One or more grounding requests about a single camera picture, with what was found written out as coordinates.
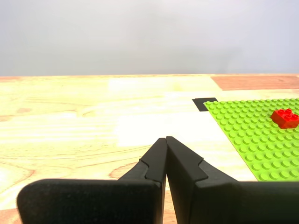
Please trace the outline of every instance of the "light patch on table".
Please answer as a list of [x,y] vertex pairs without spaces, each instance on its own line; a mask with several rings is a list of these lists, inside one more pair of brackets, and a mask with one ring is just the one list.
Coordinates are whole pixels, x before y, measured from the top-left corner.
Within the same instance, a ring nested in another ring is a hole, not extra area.
[[155,77],[139,77],[139,78],[111,78],[108,83],[109,91],[131,91],[140,92],[140,90],[172,90],[173,81],[168,77],[161,77],[159,82]]
[[210,77],[155,77],[112,78],[109,80],[110,91],[140,92],[140,90],[161,91],[214,91],[221,90]]
[[121,116],[115,133],[118,146],[152,145],[158,138],[173,136],[179,141],[197,142],[225,140],[208,112],[185,112]]

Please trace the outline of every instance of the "gray wall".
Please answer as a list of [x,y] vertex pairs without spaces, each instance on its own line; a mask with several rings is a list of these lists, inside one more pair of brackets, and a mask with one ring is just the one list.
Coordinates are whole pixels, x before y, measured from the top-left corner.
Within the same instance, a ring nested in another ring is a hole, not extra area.
[[299,72],[299,0],[2,0],[0,75]]

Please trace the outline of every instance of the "lego stud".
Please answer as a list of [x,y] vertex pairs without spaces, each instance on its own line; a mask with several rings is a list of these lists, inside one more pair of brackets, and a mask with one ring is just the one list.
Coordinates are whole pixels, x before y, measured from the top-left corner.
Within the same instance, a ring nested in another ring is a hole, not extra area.
[[285,111],[284,111],[284,110],[281,110],[281,109],[280,109],[280,110],[278,110],[278,114],[279,114],[279,115],[283,115],[284,113],[285,113]]
[[285,115],[285,120],[290,120],[291,119],[291,116],[289,114],[286,114]]
[[292,120],[298,120],[299,116],[297,114],[293,114],[293,116],[291,117]]
[[285,110],[285,114],[291,114],[292,113],[292,110],[291,109],[286,109]]

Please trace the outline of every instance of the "lego brick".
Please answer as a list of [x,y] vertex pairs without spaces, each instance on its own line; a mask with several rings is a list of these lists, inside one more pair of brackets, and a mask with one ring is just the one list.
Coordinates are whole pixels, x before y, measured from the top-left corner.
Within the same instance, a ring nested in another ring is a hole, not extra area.
[[296,128],[299,124],[299,116],[290,109],[274,111],[271,119],[280,128]]
[[217,101],[216,98],[197,98],[197,99],[193,99],[193,102],[195,103],[195,105],[197,106],[199,111],[208,111],[208,109],[206,108],[206,106],[204,105],[205,102],[210,101],[210,102],[214,102]]
[[299,181],[299,126],[281,129],[271,115],[299,113],[299,98],[204,103],[259,181]]

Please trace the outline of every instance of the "wooden table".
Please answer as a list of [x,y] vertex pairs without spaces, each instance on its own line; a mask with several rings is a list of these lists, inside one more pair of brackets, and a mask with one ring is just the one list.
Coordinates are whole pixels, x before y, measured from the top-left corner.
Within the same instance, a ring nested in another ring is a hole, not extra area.
[[[298,98],[299,74],[0,78],[0,222],[43,178],[118,179],[159,138],[174,136],[240,181],[255,181],[193,98]],[[164,223],[176,218],[166,185]]]

